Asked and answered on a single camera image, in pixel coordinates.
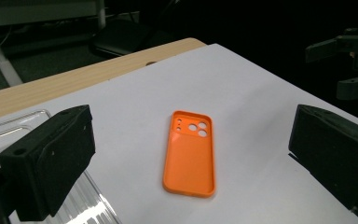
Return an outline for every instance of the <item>black bracket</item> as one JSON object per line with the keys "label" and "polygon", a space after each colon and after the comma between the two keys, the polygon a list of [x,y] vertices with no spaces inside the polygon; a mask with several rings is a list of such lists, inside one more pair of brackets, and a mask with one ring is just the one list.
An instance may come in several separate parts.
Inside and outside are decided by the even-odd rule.
{"label": "black bracket", "polygon": [[95,153],[88,105],[63,110],[0,153],[0,223],[55,216]]}
{"label": "black bracket", "polygon": [[358,216],[358,125],[331,111],[298,105],[290,156]]}
{"label": "black bracket", "polygon": [[[341,52],[348,52],[352,55],[352,69],[358,71],[358,28],[348,28],[344,35],[308,46],[306,63],[332,57]],[[338,82],[337,98],[340,100],[358,99],[358,79],[351,78]]]}

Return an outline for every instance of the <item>phone case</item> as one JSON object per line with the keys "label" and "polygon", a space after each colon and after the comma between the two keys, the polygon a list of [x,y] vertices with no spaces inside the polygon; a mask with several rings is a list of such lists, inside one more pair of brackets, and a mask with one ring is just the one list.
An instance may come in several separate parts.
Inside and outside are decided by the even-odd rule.
{"label": "phone case", "polygon": [[195,197],[214,194],[213,123],[208,116],[173,112],[163,187],[171,193]]}

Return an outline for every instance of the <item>wooden table edge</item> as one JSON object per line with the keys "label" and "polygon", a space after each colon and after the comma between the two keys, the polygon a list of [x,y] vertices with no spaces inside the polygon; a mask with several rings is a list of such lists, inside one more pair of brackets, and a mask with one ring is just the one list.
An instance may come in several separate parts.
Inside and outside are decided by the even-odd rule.
{"label": "wooden table edge", "polygon": [[177,54],[206,46],[195,38],[145,49],[115,59],[95,63],[0,90],[0,117],[79,91],[108,79],[119,77],[147,63],[159,62]]}

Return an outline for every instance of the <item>clear plastic container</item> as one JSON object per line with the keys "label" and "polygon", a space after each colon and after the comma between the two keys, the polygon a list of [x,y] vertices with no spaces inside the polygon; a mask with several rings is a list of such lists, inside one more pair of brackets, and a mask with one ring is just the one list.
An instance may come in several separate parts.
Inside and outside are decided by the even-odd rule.
{"label": "clear plastic container", "polygon": [[[39,110],[0,122],[0,152],[50,117],[47,110]],[[9,218],[12,224],[21,223],[16,212]],[[75,182],[56,216],[48,216],[42,222],[24,223],[121,224],[121,221],[86,170]]]}

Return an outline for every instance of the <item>white table surface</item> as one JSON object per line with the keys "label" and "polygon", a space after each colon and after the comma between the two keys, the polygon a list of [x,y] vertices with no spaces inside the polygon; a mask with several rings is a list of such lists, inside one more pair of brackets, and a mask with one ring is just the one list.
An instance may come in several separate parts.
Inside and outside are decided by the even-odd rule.
{"label": "white table surface", "polygon": [[[304,167],[288,156],[298,104],[358,118],[217,44],[194,49],[101,84],[4,116],[52,115],[90,105],[96,154],[88,171],[124,224],[356,224]],[[209,115],[216,192],[211,198],[162,187],[170,115]]]}

